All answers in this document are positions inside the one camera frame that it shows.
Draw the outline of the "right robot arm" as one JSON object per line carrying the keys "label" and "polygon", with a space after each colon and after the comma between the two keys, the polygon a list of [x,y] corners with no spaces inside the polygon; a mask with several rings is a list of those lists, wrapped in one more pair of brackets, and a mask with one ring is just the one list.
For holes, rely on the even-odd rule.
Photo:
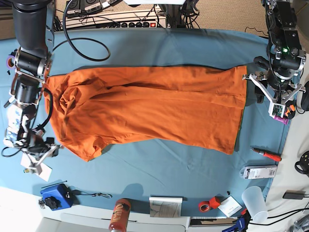
{"label": "right robot arm", "polygon": [[54,138],[42,138],[48,118],[33,126],[41,97],[51,94],[45,84],[53,62],[55,11],[53,0],[12,1],[19,48],[7,58],[7,67],[14,69],[15,75],[5,104],[8,126],[3,142],[6,148],[16,148],[26,156],[26,172],[37,174],[42,170],[43,160],[56,156],[60,149]]}

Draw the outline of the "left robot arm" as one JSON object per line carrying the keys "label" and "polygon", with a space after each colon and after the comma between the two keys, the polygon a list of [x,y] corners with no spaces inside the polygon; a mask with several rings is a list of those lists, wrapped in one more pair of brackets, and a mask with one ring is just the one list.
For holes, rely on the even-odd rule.
{"label": "left robot arm", "polygon": [[268,44],[267,59],[254,58],[254,63],[267,71],[260,81],[264,87],[271,86],[275,99],[282,100],[284,91],[291,86],[293,76],[303,71],[306,52],[300,44],[296,29],[297,17],[289,0],[263,0],[265,8]]}

